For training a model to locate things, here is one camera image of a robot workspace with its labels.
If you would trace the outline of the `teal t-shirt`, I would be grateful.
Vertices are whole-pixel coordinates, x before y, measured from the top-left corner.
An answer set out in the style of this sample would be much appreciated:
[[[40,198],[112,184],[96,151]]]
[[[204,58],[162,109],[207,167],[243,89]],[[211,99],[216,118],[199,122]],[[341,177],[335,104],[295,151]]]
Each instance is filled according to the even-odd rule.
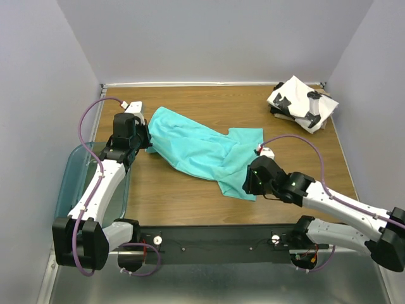
[[[208,181],[216,181],[222,195],[255,201],[243,189],[247,166],[256,158],[254,149],[263,142],[263,130],[229,128],[219,133],[165,107],[149,122],[152,146],[174,169]]]

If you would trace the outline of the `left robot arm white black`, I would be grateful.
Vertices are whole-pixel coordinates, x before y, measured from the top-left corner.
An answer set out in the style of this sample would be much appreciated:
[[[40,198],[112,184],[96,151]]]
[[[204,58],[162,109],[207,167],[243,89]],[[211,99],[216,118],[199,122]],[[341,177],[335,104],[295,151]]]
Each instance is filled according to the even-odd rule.
[[[110,251],[119,246],[134,250],[140,244],[136,220],[116,219],[102,227],[112,196],[125,178],[141,149],[151,147],[147,122],[140,114],[119,113],[113,119],[113,133],[96,156],[96,171],[85,193],[66,217],[52,225],[58,265],[76,267],[84,276],[101,270]]]

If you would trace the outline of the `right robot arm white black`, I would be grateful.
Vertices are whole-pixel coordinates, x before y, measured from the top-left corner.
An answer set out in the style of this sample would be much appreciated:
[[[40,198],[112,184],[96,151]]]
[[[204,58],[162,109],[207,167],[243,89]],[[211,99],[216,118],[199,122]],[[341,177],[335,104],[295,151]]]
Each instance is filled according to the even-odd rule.
[[[274,195],[284,203],[328,213],[339,223],[302,216],[287,240],[295,248],[327,244],[369,254],[388,270],[404,271],[404,210],[375,208],[324,187],[300,172],[286,173],[267,156],[247,167],[247,194]]]

